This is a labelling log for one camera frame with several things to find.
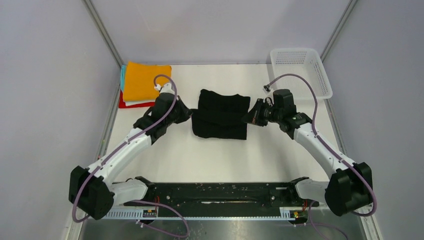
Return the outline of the black t shirt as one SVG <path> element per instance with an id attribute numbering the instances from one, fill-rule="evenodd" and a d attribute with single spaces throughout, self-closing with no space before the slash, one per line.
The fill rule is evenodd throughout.
<path id="1" fill-rule="evenodd" d="M 214 91 L 200 91 L 197 108 L 191 116 L 195 136 L 209 139 L 247 139 L 247 124 L 242 117 L 248 113 L 249 96 L 220 95 Z"/>

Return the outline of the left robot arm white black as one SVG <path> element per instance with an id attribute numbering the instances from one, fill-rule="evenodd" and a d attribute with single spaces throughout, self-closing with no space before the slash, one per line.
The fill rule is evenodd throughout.
<path id="1" fill-rule="evenodd" d="M 138 200 L 148 206 L 155 192 L 147 180 L 134 178 L 115 183 L 116 177 L 142 151 L 151 147 L 172 124 L 186 122 L 193 114 L 174 93 L 161 93 L 125 138 L 108 154 L 86 168 L 75 167 L 70 173 L 68 199 L 72 203 L 72 218 L 76 223 L 77 209 L 95 220 L 103 218 L 112 207 Z"/>

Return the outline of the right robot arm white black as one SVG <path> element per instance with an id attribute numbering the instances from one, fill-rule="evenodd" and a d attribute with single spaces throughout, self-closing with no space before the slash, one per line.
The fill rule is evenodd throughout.
<path id="1" fill-rule="evenodd" d="M 253 108 L 241 119 L 246 124 L 265 127 L 278 124 L 280 130 L 300 144 L 318 162 L 328 181 L 308 177 L 293 180 L 294 188 L 287 191 L 287 201 L 293 206 L 305 200 L 325 203 L 336 215 L 355 213 L 369 204 L 376 204 L 372 171 L 365 163 L 356 163 L 322 137 L 313 119 L 298 112 L 293 94 L 288 89 L 273 92 L 272 98 L 257 99 Z"/>

